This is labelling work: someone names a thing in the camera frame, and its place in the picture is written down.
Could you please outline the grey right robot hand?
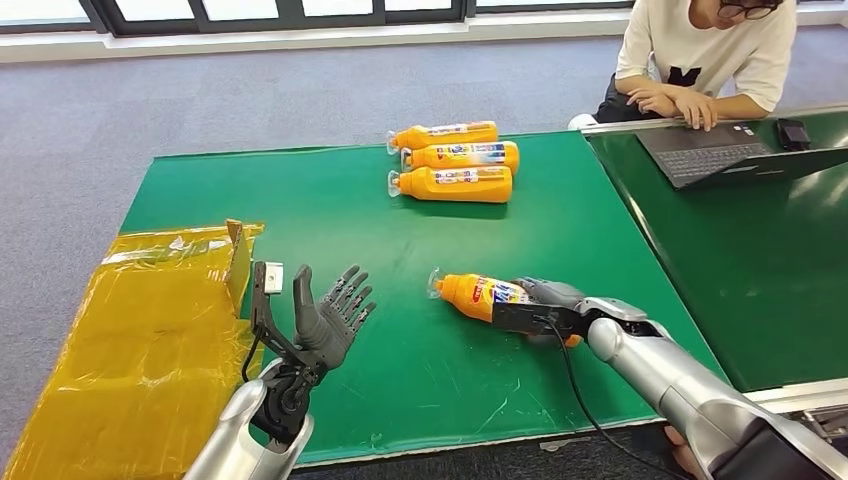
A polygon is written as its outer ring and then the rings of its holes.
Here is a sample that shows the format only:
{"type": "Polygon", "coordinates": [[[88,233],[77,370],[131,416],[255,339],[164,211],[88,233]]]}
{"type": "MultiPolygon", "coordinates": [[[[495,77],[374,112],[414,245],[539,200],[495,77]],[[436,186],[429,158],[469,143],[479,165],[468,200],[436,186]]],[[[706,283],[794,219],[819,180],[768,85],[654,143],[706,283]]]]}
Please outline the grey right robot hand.
{"type": "Polygon", "coordinates": [[[519,277],[514,283],[526,292],[530,304],[559,306],[576,311],[586,297],[577,288],[557,281],[519,277]]]}

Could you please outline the person's right hand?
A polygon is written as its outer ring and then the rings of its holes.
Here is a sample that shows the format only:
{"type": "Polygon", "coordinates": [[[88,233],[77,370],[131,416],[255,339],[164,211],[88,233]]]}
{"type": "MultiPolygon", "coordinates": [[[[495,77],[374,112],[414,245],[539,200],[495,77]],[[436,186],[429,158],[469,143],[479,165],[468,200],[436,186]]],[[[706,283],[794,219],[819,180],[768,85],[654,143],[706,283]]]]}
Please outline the person's right hand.
{"type": "Polygon", "coordinates": [[[671,95],[678,112],[695,130],[710,131],[718,123],[718,110],[714,100],[704,94],[680,89],[671,95]]]}

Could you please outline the person's left hand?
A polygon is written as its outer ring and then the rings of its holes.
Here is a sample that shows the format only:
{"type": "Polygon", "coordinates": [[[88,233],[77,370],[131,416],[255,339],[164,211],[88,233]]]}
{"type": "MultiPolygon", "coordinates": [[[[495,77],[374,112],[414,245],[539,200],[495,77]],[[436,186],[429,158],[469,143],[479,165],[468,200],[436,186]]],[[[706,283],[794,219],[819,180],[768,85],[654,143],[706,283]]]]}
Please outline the person's left hand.
{"type": "Polygon", "coordinates": [[[628,105],[635,105],[643,113],[672,118],[680,115],[675,102],[658,88],[638,88],[628,94],[628,105]]]}

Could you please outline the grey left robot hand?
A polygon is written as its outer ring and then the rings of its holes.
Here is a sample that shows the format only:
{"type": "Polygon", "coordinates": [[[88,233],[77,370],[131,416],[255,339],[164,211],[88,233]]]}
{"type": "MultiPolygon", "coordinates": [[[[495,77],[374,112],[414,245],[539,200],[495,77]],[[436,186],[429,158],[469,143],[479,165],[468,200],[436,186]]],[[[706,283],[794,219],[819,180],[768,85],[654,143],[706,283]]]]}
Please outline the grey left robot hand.
{"type": "Polygon", "coordinates": [[[302,265],[294,277],[296,343],[328,370],[344,362],[359,330],[376,308],[369,299],[372,287],[365,283],[367,279],[367,271],[352,265],[316,300],[311,267],[302,265]]]}

